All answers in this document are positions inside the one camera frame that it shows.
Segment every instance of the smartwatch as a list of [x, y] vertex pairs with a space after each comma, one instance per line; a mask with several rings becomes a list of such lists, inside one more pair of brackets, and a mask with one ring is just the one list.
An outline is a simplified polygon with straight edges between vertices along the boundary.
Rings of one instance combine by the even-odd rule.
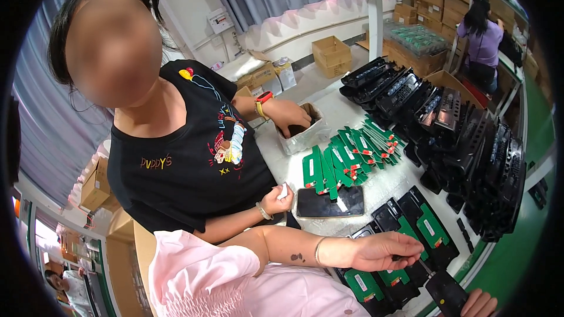
[[268, 101], [272, 97], [273, 97], [272, 92], [266, 91], [262, 95], [259, 95], [254, 102], [255, 110], [257, 111], [257, 114], [264, 117], [267, 120], [268, 120], [268, 116], [266, 116], [262, 111], [262, 104]]

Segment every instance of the phone screen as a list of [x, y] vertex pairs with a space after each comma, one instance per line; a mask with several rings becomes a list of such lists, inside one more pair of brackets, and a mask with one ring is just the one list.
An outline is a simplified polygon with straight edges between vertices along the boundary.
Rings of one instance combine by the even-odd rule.
[[341, 187], [337, 201], [329, 194], [318, 195], [314, 188], [300, 188], [297, 193], [296, 214], [301, 218], [352, 217], [364, 214], [362, 186]]

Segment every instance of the hand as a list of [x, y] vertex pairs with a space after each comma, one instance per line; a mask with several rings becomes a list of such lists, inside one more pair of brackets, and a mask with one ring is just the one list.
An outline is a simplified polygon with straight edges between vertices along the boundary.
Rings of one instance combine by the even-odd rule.
[[468, 301], [462, 308], [461, 317], [490, 317], [497, 307], [497, 299], [491, 297], [490, 294], [482, 292], [482, 289], [476, 289], [470, 293]]
[[300, 125], [306, 129], [311, 125], [311, 116], [304, 109], [292, 101], [275, 100], [273, 98], [264, 102], [263, 113], [272, 119], [274, 124], [282, 130], [285, 138], [290, 138], [290, 125]]
[[292, 208], [292, 201], [294, 200], [294, 193], [290, 186], [286, 185], [288, 195], [285, 198], [279, 199], [278, 196], [282, 192], [282, 185], [272, 187], [272, 191], [264, 195], [261, 201], [261, 207], [267, 215], [275, 215], [281, 212], [287, 212]]
[[[354, 241], [356, 250], [351, 267], [364, 272], [404, 269], [412, 266], [424, 251], [422, 243], [395, 231], [359, 237]], [[392, 261], [395, 254], [404, 258]]]

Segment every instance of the red watch face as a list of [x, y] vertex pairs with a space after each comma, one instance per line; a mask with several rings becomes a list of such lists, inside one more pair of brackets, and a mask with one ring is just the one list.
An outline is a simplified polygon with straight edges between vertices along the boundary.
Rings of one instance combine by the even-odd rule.
[[266, 91], [257, 97], [257, 102], [266, 102], [269, 98], [272, 98], [272, 92]]

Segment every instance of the silver bangle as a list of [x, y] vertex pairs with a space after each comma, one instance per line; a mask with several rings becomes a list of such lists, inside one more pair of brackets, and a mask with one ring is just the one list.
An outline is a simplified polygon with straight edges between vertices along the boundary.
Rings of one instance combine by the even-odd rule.
[[320, 241], [318, 241], [317, 246], [315, 247], [315, 254], [314, 254], [314, 259], [315, 259], [315, 263], [317, 263], [318, 266], [323, 267], [323, 265], [321, 264], [321, 262], [319, 262], [319, 246], [321, 245], [321, 242], [323, 240], [325, 240], [326, 238], [328, 238], [330, 236], [324, 236], [321, 238]]
[[264, 217], [264, 219], [267, 219], [269, 221], [273, 220], [274, 217], [269, 215], [268, 213], [266, 213], [264, 211], [264, 209], [261, 207], [261, 204], [259, 202], [256, 203], [256, 206], [258, 207], [258, 210], [261, 212], [262, 216]]

